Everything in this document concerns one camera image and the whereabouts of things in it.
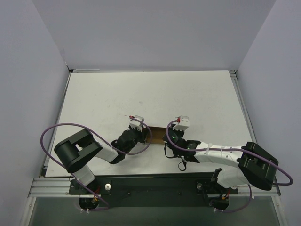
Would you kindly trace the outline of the brown paper box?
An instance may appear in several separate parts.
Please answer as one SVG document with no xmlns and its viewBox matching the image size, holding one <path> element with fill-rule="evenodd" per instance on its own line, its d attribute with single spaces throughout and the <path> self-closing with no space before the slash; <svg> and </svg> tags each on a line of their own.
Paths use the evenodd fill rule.
<svg viewBox="0 0 301 226">
<path fill-rule="evenodd" d="M 164 145 L 163 136 L 166 133 L 166 128 L 150 127 L 150 130 L 152 131 L 152 141 L 151 141 L 151 135 L 149 133 L 149 130 L 146 129 L 147 131 L 146 143 L 151 143 L 155 145 Z"/>
</svg>

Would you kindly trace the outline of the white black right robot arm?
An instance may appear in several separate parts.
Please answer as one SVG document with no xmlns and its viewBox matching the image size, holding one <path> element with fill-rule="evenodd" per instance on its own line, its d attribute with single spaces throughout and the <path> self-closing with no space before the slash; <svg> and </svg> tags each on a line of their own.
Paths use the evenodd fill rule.
<svg viewBox="0 0 301 226">
<path fill-rule="evenodd" d="M 165 146 L 173 152 L 173 158 L 180 158 L 185 165 L 194 163 L 217 163 L 229 166 L 230 169 L 217 170 L 214 182 L 223 188 L 238 185 L 253 185 L 264 191 L 270 191 L 276 175 L 278 160 L 260 147 L 257 143 L 229 147 L 207 144 L 197 140 L 185 140 L 184 131 L 166 129 L 163 136 Z"/>
</svg>

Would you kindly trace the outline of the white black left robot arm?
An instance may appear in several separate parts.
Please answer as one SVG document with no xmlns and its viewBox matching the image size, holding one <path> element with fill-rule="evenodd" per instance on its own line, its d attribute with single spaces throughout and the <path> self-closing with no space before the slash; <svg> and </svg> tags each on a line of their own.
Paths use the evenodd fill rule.
<svg viewBox="0 0 301 226">
<path fill-rule="evenodd" d="M 82 129 L 58 143 L 54 151 L 67 172 L 80 181 L 80 189 L 90 194 L 96 189 L 96 181 L 87 163 L 97 157 L 109 164 L 117 164 L 124 160 L 126 154 L 138 143 L 145 142 L 146 134 L 146 128 L 143 126 L 129 126 L 118 139 L 112 141 L 109 146 L 102 147 L 91 132 Z"/>
</svg>

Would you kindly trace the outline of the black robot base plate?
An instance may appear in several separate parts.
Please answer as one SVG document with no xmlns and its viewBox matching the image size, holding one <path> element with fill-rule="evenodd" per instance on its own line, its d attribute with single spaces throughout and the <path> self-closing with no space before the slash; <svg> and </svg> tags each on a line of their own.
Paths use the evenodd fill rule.
<svg viewBox="0 0 301 226">
<path fill-rule="evenodd" d="M 114 207 L 227 208 L 237 189 L 223 188 L 214 172 L 96 176 L 88 186 Z"/>
</svg>

